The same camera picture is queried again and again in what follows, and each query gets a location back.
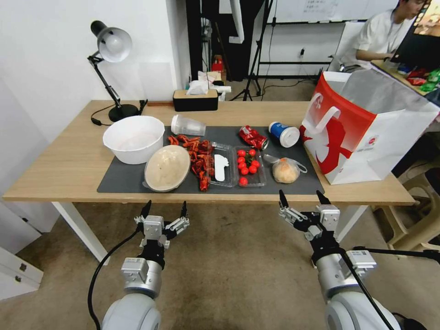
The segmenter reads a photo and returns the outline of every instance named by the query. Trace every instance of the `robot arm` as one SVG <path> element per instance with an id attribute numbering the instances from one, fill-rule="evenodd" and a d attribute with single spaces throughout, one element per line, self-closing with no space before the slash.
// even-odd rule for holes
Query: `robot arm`
<path id="1" fill-rule="evenodd" d="M 144 233 L 140 245 L 143 250 L 136 258 L 125 258 L 121 271 L 127 294 L 107 310 L 102 322 L 103 330 L 158 330 L 160 326 L 160 313 L 154 299 L 159 295 L 162 284 L 165 249 L 170 246 L 171 239 L 188 228 L 189 218 L 186 202 L 180 217 L 173 222 L 164 221 L 162 216 L 149 215 L 150 206 L 151 201 L 134 219 L 137 231 Z"/>
<path id="2" fill-rule="evenodd" d="M 280 216 L 294 228 L 303 231 L 313 249 L 312 260 L 318 268 L 318 279 L 325 301 L 329 330 L 397 330 L 394 316 L 373 299 L 360 277 L 376 266 L 369 251 L 342 249 L 334 238 L 340 211 L 317 192 L 321 204 L 316 212 L 298 212 L 289 208 L 280 190 Z"/>

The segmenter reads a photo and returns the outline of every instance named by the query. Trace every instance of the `computer monitor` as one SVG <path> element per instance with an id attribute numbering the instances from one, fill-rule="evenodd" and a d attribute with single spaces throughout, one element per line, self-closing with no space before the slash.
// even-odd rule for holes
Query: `computer monitor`
<path id="1" fill-rule="evenodd" d="M 440 66 L 440 0 L 427 0 L 392 62 L 435 69 Z"/>

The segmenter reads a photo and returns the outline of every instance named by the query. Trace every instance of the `desk lamp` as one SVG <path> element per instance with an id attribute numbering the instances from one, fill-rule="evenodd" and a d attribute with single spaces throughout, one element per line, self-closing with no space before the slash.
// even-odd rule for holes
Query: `desk lamp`
<path id="1" fill-rule="evenodd" d="M 102 61 L 117 63 L 123 61 L 128 56 L 132 49 L 132 39 L 130 35 L 119 28 L 107 27 L 101 21 L 94 21 L 90 28 L 97 38 L 98 51 L 87 59 L 115 102 L 114 108 L 109 111 L 110 120 L 115 122 L 122 118 L 140 115 L 145 106 L 145 102 L 141 101 L 140 109 L 132 104 L 120 104 L 121 98 L 118 93 L 108 85 L 98 69 L 98 63 Z"/>

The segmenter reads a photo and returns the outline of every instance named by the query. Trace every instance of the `clear plastic cup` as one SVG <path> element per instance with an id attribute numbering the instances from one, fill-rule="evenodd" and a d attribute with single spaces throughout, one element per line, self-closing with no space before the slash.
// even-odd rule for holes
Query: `clear plastic cup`
<path id="1" fill-rule="evenodd" d="M 206 125 L 191 118 L 175 115 L 171 121 L 171 131 L 174 134 L 205 135 Z"/>

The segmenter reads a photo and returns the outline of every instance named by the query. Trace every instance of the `red soda can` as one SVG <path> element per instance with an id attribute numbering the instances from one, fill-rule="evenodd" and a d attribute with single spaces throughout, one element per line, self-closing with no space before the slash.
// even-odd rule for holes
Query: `red soda can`
<path id="1" fill-rule="evenodd" d="M 267 137 L 261 135 L 256 130 L 252 129 L 249 125 L 240 128 L 238 135 L 249 145 L 259 149 L 264 150 L 269 144 Z"/>

